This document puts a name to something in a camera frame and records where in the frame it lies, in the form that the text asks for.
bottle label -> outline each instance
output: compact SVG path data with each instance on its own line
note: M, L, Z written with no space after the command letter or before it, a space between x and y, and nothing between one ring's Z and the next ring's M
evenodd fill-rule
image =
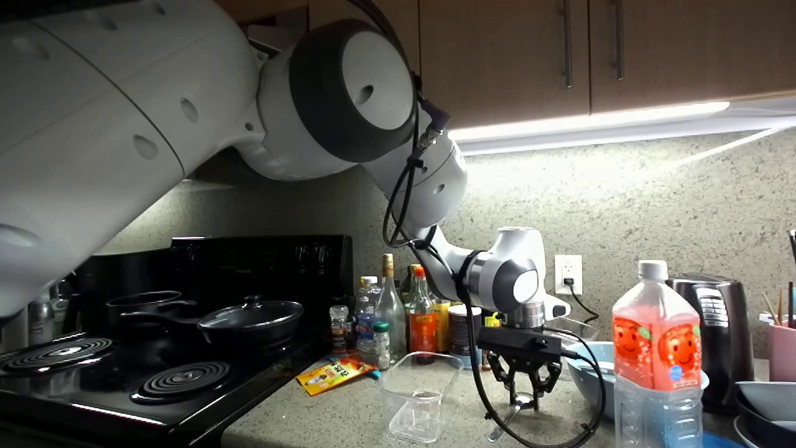
M357 318L357 340L359 341L373 341L373 315L359 315Z
M653 386L653 328L614 316L614 368L639 386Z
M411 316L411 348L437 352L437 315Z
M644 389L702 386L700 322L634 322L614 316L614 368Z

kettle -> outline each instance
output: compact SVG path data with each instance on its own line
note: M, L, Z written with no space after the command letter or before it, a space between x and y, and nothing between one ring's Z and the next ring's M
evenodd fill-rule
M709 376L702 406L707 414L736 414L736 381L752 381L752 340L742 282L722 276L672 276L702 322L702 368Z

cabinet door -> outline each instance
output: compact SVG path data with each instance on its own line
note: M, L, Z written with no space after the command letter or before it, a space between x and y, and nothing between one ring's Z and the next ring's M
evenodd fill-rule
M373 0L386 20L396 27L396 36L404 46L411 71L421 71L417 58L417 0ZM312 0L308 2L308 25L319 27L335 20L366 20L366 15L348 0Z
M796 88L793 0L593 0L595 111Z
M421 0L421 55L455 126L590 112L588 0Z

light fixture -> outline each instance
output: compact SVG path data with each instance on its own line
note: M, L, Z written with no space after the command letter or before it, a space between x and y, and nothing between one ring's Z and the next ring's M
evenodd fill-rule
M465 158L796 126L796 92L450 129Z

tile backsplash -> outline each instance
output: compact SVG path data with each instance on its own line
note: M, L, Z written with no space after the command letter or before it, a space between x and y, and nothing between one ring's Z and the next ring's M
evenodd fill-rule
M471 189L446 221L454 245L485 249L501 228L534 228L553 255L585 257L585 302L603 315L628 292L634 262L672 275L743 282L748 316L777 302L796 265L796 132L730 149L742 135L549 149L468 160ZM169 245L175 235L350 235L357 275L375 275L386 199L364 169L315 183L269 183L238 160L204 164L102 252Z

